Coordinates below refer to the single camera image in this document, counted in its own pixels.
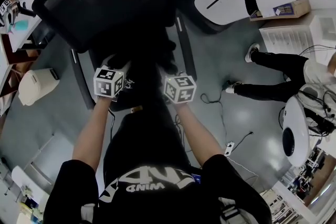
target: white desk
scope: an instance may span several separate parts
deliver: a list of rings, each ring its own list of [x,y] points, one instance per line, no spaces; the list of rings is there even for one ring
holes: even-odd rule
[[[23,5],[23,2],[26,3],[27,9],[30,9],[30,10],[32,9],[32,4],[34,0],[20,0],[21,5]],[[17,49],[22,48],[22,46],[24,45],[28,37],[32,34],[34,29],[41,22],[41,19],[38,16],[33,18],[33,17],[29,17],[23,14],[19,14],[15,21],[17,22],[19,20],[28,20],[28,29],[26,31],[16,31],[15,29],[12,29],[13,33],[9,33],[9,39],[10,39],[13,52],[16,52]]]

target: white shirt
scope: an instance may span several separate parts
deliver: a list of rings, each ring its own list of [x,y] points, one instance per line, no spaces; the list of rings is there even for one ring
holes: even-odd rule
[[[328,112],[328,116],[335,114],[336,117],[336,102],[333,101],[328,93],[325,94],[326,91],[331,91],[336,97],[336,77],[328,72],[327,66],[310,59],[304,64],[303,74],[305,76],[306,84],[303,85],[300,90],[312,94],[321,100],[323,100],[324,97],[325,103],[331,109],[331,111]],[[322,104],[307,97],[301,92],[297,94],[297,97],[305,108],[315,112],[323,118],[326,117]],[[327,120],[336,123],[335,117],[327,118]]]

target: paper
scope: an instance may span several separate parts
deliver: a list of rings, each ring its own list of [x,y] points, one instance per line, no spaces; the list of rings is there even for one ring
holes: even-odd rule
[[[275,16],[275,12],[274,12],[273,8],[261,10],[260,12],[261,12],[263,18]]]

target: white cabinet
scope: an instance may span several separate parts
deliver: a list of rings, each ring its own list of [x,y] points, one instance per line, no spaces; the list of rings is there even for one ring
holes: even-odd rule
[[[298,19],[276,19],[260,28],[268,52],[300,54],[314,45],[336,44],[335,23],[332,17],[319,16],[313,11]],[[316,59],[314,49],[303,56]]]

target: white trash bin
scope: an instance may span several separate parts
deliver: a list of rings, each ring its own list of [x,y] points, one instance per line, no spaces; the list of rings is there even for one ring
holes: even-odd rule
[[[52,68],[30,70],[20,82],[19,99],[23,105],[32,105],[50,93],[58,83],[59,79]]]

